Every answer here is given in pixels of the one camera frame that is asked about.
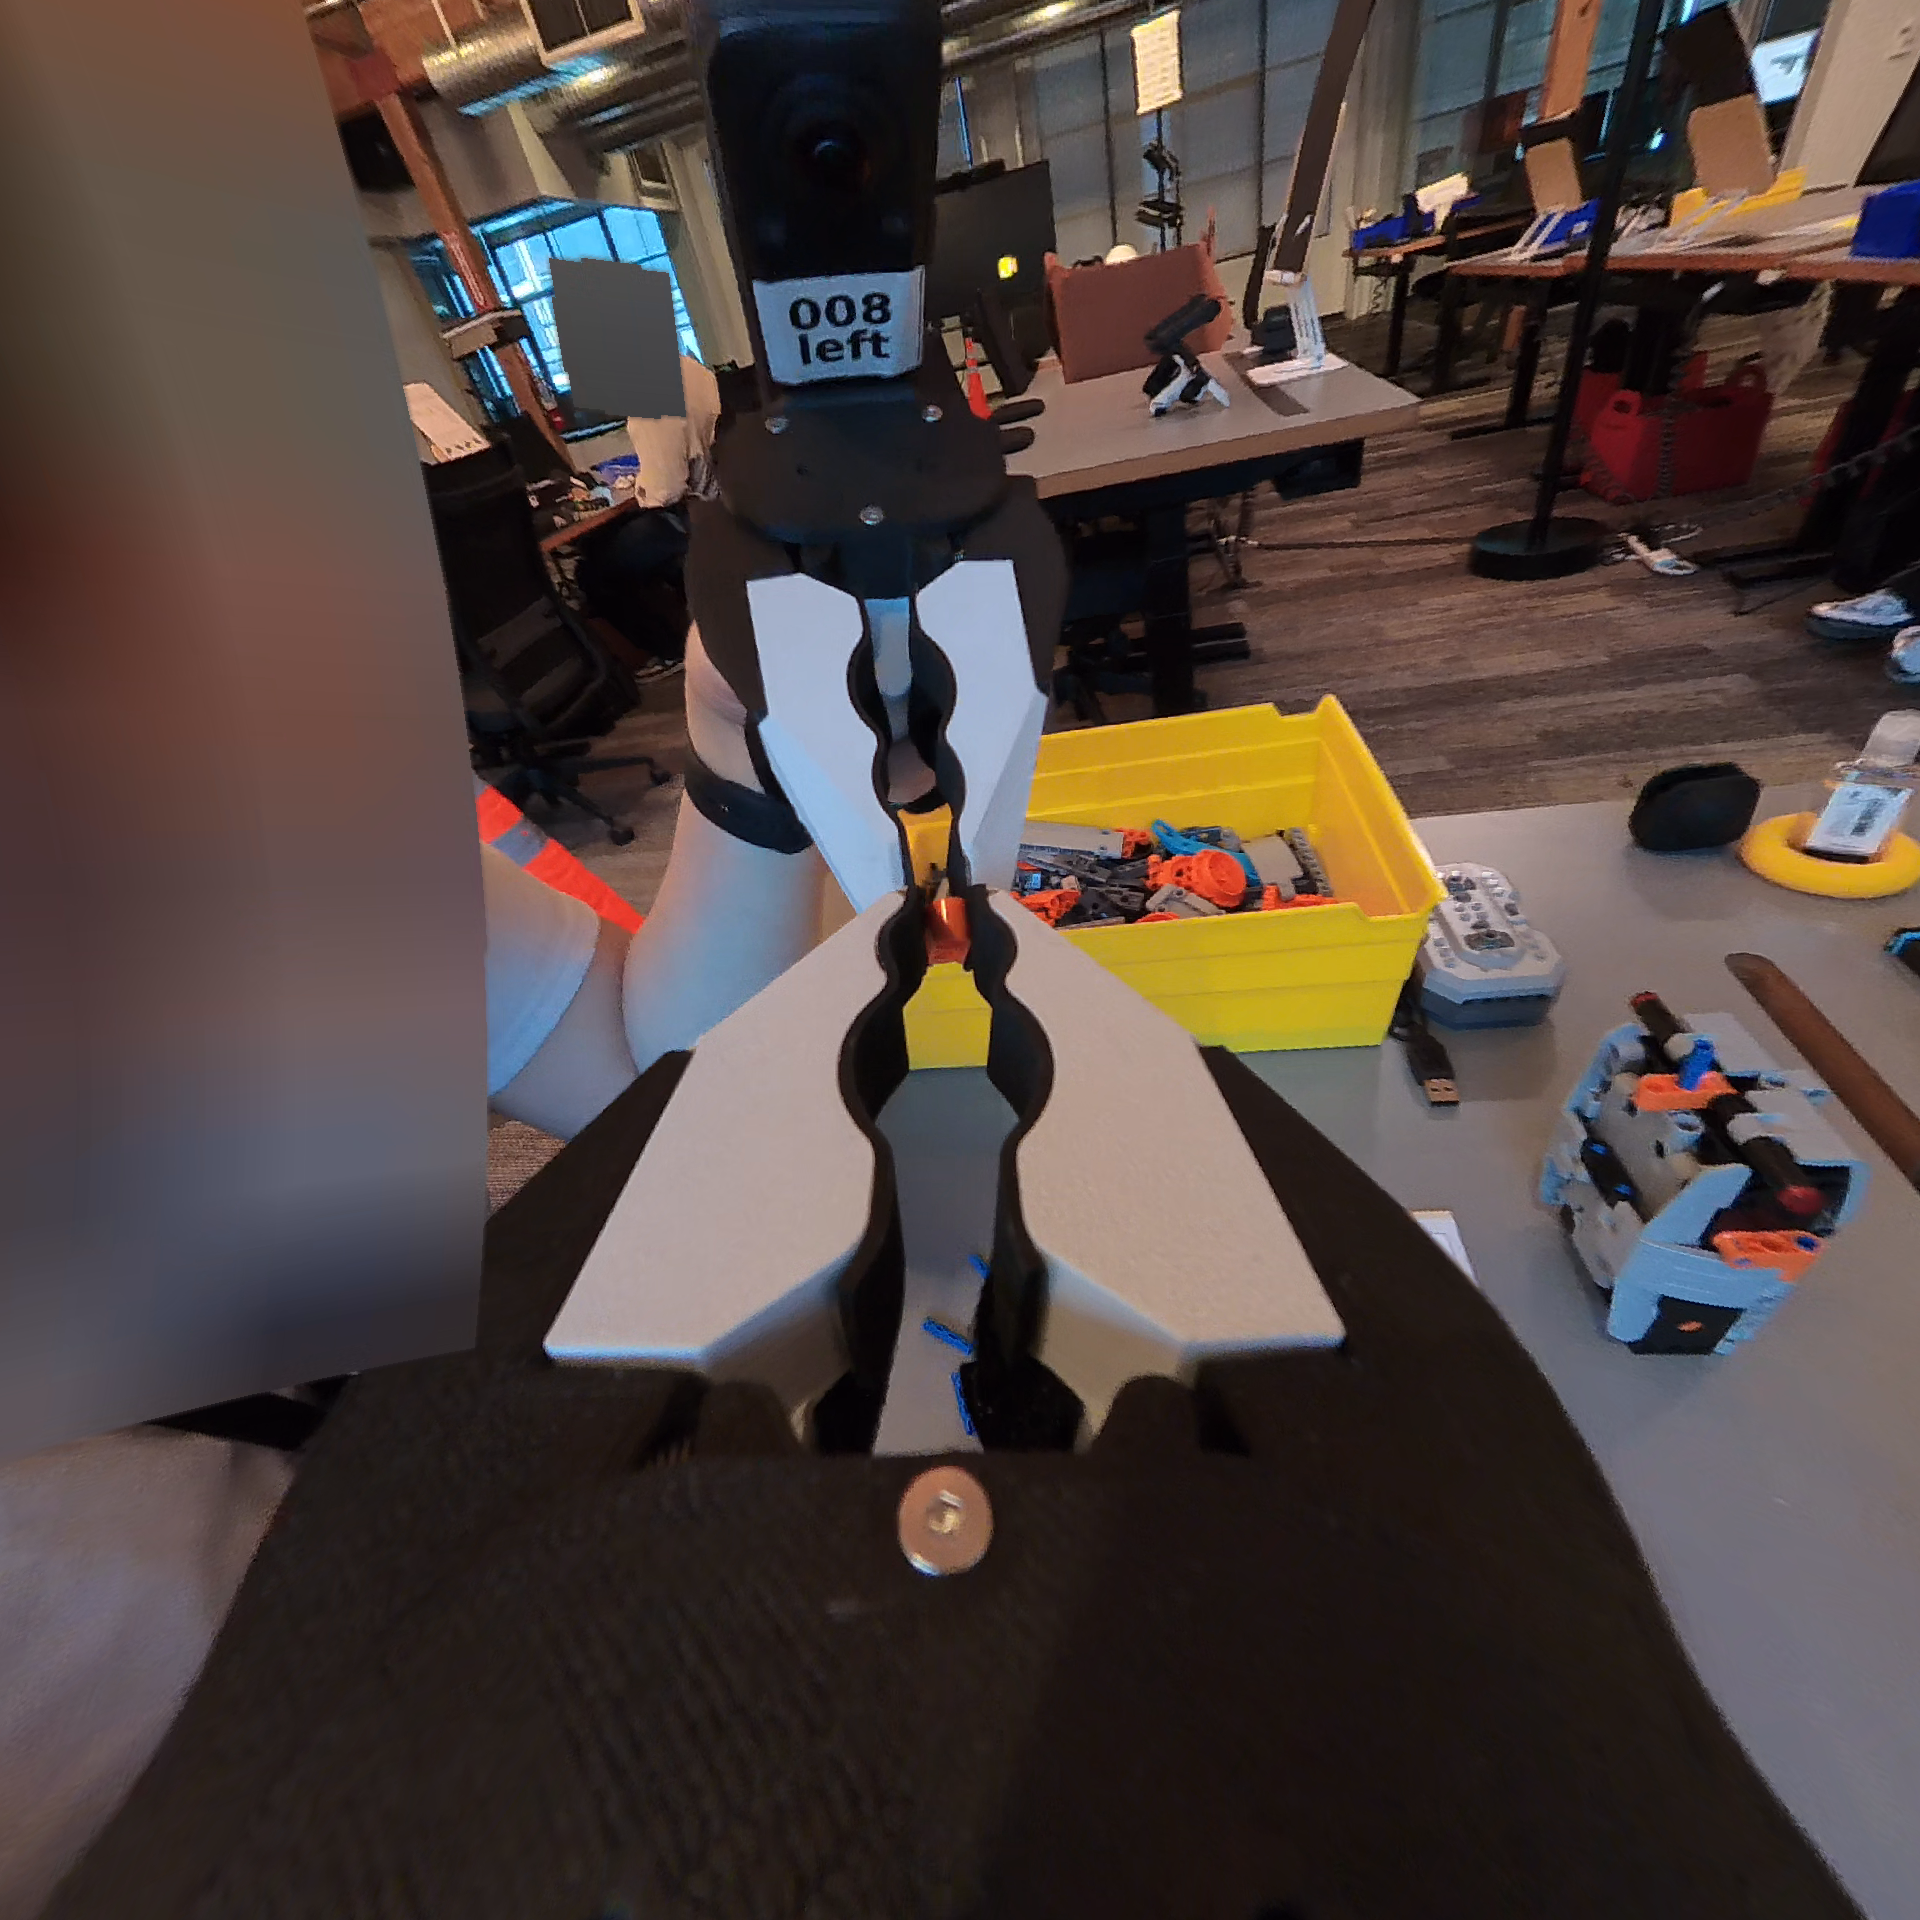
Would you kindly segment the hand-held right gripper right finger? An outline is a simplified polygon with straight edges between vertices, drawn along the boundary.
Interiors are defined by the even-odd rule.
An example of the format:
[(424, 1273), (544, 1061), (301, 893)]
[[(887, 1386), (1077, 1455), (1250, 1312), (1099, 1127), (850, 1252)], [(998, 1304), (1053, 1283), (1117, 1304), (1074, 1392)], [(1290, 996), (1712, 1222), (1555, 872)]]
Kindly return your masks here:
[(1064, 1450), (1124, 1386), (1343, 1327), (1207, 1051), (1005, 893), (969, 897), (1000, 1148), (977, 1442)]

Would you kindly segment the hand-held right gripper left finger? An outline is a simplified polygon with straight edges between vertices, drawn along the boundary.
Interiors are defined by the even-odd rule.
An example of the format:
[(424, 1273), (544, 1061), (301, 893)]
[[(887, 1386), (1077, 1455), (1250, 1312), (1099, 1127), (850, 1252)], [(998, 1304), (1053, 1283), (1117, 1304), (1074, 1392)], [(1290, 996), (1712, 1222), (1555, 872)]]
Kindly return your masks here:
[(874, 1449), (899, 1340), (893, 1152), (921, 891), (875, 901), (692, 1049), (549, 1331), (560, 1365), (767, 1386)]

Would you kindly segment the yellow plastic bin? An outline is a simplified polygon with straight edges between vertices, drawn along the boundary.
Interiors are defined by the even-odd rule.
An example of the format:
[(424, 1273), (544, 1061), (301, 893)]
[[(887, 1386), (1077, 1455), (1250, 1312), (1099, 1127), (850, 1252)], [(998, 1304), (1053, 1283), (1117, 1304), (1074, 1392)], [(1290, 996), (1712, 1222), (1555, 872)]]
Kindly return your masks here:
[(1202, 1044), (1379, 1044), (1441, 899), (1425, 848), (1341, 703), (1270, 704), (1043, 734), (1027, 814), (1108, 831), (1306, 835), (1321, 906), (1066, 938)]

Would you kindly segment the pile of assorted bricks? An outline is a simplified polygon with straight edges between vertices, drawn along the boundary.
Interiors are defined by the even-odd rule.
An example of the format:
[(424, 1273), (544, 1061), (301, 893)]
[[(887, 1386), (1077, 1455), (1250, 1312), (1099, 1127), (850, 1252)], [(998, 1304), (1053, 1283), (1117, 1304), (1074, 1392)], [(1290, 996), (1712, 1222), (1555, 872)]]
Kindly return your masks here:
[(1274, 915), (1339, 904), (1307, 835), (1226, 827), (1091, 828), (1027, 820), (1014, 899), (1057, 930)]

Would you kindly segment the person's left forearm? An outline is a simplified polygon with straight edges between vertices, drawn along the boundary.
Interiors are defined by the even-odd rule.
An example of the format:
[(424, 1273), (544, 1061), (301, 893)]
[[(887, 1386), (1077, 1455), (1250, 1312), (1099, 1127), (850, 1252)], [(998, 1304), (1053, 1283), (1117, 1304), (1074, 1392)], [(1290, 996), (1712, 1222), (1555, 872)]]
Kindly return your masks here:
[(679, 802), (665, 872), (621, 973), (638, 1073), (688, 1051), (822, 940), (832, 875), (817, 848), (747, 844)]

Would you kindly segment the person's left hand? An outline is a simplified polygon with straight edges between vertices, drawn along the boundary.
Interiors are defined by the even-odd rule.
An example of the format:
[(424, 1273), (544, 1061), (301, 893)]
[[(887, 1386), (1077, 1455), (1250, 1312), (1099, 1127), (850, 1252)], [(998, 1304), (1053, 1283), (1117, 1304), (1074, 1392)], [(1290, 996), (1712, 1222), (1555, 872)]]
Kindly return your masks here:
[(692, 755), (715, 777), (757, 794), (779, 792), (757, 771), (750, 712), (707, 659), (700, 628), (683, 643), (683, 724)]

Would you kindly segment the black monitor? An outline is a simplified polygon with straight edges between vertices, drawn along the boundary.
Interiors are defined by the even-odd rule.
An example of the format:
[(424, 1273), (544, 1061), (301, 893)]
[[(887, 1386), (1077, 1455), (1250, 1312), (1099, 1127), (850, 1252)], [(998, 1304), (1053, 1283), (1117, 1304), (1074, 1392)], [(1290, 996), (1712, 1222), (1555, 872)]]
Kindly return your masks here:
[(1045, 259), (1055, 249), (1047, 160), (937, 182), (923, 322), (958, 327), (1005, 396), (1026, 395), (1050, 348)]

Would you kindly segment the grey control hub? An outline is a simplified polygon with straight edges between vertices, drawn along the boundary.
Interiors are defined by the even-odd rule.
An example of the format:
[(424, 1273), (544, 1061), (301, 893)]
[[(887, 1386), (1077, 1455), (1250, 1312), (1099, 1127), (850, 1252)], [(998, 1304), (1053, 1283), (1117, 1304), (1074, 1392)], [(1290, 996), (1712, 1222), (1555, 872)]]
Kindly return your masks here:
[(1536, 929), (1512, 882), (1473, 863), (1435, 868), (1441, 897), (1416, 961), (1416, 1003), (1448, 1030), (1542, 1025), (1566, 983), (1566, 959)]

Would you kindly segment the partly built robot model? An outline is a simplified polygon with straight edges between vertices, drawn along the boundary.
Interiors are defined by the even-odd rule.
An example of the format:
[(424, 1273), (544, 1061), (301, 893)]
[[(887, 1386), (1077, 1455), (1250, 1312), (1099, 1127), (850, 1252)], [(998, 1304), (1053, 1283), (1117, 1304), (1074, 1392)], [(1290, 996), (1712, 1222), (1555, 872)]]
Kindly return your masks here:
[(1729, 1016), (1629, 998), (1566, 1096), (1540, 1198), (1637, 1354), (1728, 1354), (1789, 1298), (1858, 1212), (1867, 1169), (1831, 1092)]

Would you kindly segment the black pole stand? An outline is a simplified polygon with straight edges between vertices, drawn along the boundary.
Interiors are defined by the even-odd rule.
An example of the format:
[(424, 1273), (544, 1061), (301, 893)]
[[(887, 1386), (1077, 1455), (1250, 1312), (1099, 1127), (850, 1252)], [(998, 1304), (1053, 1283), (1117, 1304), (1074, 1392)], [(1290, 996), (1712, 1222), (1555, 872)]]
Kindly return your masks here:
[(1531, 516), (1488, 526), (1473, 536), (1468, 568), (1482, 579), (1524, 584), (1567, 579), (1592, 568), (1609, 540), (1597, 521), (1555, 516), (1553, 509), (1564, 486), (1580, 378), (1617, 233), (1622, 189), (1633, 149), (1633, 121), (1646, 90), (1663, 13), (1663, 3), (1637, 5), (1625, 64), (1613, 90), (1609, 132), (1599, 160), (1596, 226), (1578, 279), (1566, 368), (1558, 385)]

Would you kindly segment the black knob-shaped object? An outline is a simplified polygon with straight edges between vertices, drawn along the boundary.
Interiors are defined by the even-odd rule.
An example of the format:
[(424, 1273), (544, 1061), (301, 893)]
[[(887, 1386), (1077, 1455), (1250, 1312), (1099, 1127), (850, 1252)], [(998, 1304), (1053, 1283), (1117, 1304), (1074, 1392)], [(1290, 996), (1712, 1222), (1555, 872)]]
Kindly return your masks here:
[(1763, 785), (1735, 762), (1695, 762), (1651, 774), (1627, 814), (1633, 848), (1651, 854), (1718, 853), (1751, 828)]

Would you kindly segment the brown wooden strip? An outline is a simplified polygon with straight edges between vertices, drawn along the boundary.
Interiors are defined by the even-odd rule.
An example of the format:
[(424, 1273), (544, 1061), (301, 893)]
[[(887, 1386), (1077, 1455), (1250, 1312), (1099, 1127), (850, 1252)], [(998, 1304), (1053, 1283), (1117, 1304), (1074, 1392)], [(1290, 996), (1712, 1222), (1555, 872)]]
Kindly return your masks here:
[(1775, 962), (1728, 953), (1725, 970), (1858, 1120), (1883, 1159), (1918, 1188), (1918, 1112)]

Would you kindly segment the red containers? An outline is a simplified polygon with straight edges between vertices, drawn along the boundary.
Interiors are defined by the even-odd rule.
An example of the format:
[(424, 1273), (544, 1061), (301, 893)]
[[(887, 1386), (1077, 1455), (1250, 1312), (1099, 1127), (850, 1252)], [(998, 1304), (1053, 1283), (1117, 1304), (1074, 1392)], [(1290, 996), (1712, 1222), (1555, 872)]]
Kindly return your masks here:
[(1665, 396), (1625, 390), (1617, 373), (1586, 371), (1574, 415), (1578, 482), (1613, 506), (1740, 488), (1754, 475), (1769, 413), (1757, 354), (1709, 383), (1698, 350)]

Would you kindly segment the small clear bottle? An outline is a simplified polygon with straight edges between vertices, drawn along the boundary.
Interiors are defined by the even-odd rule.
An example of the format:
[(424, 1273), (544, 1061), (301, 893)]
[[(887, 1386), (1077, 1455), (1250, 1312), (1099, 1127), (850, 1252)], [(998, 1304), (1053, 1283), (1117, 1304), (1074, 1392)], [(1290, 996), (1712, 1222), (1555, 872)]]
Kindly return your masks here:
[(1887, 710), (1858, 757), (1836, 765), (1800, 851), (1831, 863), (1872, 863), (1889, 846), (1918, 792), (1918, 712)]

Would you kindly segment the long wooden table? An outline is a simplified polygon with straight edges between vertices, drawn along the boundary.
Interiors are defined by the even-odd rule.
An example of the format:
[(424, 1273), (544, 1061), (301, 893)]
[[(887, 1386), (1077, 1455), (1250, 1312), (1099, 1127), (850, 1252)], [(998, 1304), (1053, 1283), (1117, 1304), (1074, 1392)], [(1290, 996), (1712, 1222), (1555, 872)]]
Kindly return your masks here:
[[(1913, 252), (1882, 257), (1854, 252), (1865, 189), (1756, 201), (1718, 201), (1694, 208), (1675, 231), (1665, 229), (1657, 206), (1639, 208), (1608, 254), (1602, 294), (1625, 293), (1629, 302), (1694, 301), (1721, 282), (1759, 286), (1872, 286), (1907, 293), (1918, 285)], [(1353, 276), (1390, 282), (1390, 327), (1383, 377), (1402, 373), (1406, 310), (1414, 274), (1434, 271), (1438, 333), (1428, 368), (1428, 400), (1456, 393), (1456, 360), (1463, 346), (1461, 308), (1469, 301), (1499, 315), (1515, 313), (1513, 363), (1504, 415), (1498, 425), (1468, 428), (1466, 437), (1490, 437), (1545, 422), (1534, 413), (1534, 383), (1542, 358), (1543, 329), (1558, 290), (1578, 286), (1584, 252), (1547, 249), (1531, 237), (1547, 229), (1517, 208), (1486, 211), (1468, 203), (1450, 211), (1439, 235), (1400, 252), (1362, 252), (1350, 247)]]

